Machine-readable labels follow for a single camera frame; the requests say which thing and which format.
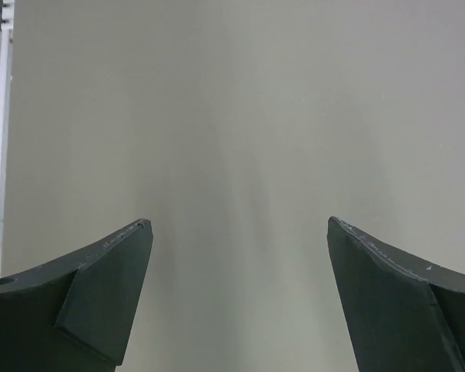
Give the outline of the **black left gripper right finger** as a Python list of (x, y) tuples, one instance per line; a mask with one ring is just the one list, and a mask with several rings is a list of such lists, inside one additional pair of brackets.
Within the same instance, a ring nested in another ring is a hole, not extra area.
[(327, 242), (360, 371), (465, 371), (465, 274), (336, 217)]

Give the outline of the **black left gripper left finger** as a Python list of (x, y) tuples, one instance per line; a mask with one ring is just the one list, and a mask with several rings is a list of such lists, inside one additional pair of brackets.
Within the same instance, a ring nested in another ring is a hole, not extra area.
[(0, 371), (122, 365), (153, 243), (138, 219), (98, 242), (0, 278)]

